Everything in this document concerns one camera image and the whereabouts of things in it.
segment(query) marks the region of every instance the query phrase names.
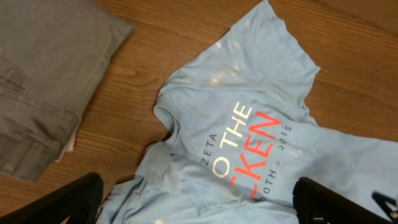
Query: wood floor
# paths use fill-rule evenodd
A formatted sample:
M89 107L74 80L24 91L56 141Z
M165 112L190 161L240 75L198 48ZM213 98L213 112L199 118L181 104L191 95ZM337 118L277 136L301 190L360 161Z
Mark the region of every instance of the wood floor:
M91 172L108 194L145 148L167 136L152 109L164 80L216 42L259 0L100 0L133 22L78 130L75 151L37 182L0 175L0 216ZM270 0L321 70L306 98L319 125L398 141L398 35L316 0Z

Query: clothing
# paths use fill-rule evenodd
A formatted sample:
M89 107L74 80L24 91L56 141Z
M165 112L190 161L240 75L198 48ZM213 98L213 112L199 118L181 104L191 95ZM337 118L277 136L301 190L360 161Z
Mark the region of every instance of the clothing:
M37 180L60 157L132 26L91 0L0 2L0 171Z
M154 112L172 135L149 147L133 180L145 186L115 189L103 223L179 223L185 215L194 217L185 223L298 223L286 208L300 177L386 218L371 193L396 195L398 144L319 127L303 101L318 71L269 3L258 4L165 82ZM224 196L235 190L246 198ZM225 210L237 201L250 206ZM264 217L242 222L242 214Z

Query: light blue t-shirt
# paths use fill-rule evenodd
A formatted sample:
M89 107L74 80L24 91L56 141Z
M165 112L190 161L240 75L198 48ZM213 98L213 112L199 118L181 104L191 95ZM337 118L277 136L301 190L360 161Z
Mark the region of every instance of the light blue t-shirt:
M154 111L172 137L148 149L136 172L141 184L128 186L145 196L130 190L104 208L115 223L245 223L242 214L259 213L294 223L292 191L304 176L386 218L371 193L398 193L398 144L319 127L303 102L318 71L261 2L165 82ZM126 210L115 212L120 206ZM223 212L212 213L217 207ZM185 216L195 218L180 222Z

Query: khaki shorts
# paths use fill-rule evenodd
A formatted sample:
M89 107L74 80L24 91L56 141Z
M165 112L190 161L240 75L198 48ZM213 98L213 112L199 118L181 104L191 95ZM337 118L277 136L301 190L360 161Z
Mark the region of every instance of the khaki shorts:
M132 27L89 0L0 1L0 171L37 180Z

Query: brown cardboard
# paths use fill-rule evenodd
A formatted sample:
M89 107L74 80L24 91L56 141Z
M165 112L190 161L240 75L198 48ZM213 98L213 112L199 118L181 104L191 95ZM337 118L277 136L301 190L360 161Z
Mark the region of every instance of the brown cardboard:
M398 34L398 0L319 0Z

